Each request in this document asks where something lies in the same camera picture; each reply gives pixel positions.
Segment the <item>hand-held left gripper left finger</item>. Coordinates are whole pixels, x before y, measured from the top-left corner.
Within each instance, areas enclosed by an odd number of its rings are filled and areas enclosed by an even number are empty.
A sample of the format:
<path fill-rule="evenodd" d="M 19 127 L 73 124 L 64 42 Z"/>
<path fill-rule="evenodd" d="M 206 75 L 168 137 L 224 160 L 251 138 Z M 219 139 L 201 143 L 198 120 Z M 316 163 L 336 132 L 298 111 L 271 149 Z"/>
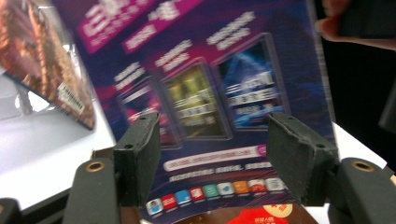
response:
<path fill-rule="evenodd" d="M 144 206 L 161 157 L 160 115 L 141 115 L 113 149 L 116 171 L 124 192 L 122 206 Z"/>

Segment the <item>purple magazine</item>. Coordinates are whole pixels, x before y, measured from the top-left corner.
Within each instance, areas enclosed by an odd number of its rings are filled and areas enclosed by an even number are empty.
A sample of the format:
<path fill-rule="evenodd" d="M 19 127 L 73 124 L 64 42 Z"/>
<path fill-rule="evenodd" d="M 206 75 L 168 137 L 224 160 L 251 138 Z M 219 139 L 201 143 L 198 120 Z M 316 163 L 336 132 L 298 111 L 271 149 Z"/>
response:
<path fill-rule="evenodd" d="M 289 202 L 266 159 L 275 112 L 333 136 L 311 0 L 52 2 L 113 134 L 161 117 L 151 224 Z"/>

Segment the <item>white table mat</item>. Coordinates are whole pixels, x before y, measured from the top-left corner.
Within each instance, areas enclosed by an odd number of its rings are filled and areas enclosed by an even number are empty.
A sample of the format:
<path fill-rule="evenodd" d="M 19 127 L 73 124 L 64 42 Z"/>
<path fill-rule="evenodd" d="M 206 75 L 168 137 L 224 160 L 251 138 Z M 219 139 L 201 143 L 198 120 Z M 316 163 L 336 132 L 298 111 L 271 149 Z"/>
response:
<path fill-rule="evenodd" d="M 19 114 L 11 101 L 15 90 L 0 75 L 0 198 L 27 208 L 70 187 L 77 167 L 116 141 L 95 90 L 92 130 L 54 108 Z"/>

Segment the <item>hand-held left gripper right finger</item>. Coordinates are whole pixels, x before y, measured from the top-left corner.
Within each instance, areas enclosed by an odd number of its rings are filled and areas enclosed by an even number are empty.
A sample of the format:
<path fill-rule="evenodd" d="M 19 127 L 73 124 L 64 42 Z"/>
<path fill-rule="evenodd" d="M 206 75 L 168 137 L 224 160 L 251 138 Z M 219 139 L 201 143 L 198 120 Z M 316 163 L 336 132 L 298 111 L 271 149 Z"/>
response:
<path fill-rule="evenodd" d="M 266 158 L 297 203 L 325 203 L 325 175 L 338 163 L 338 148 L 333 143 L 295 117 L 271 113 Z"/>

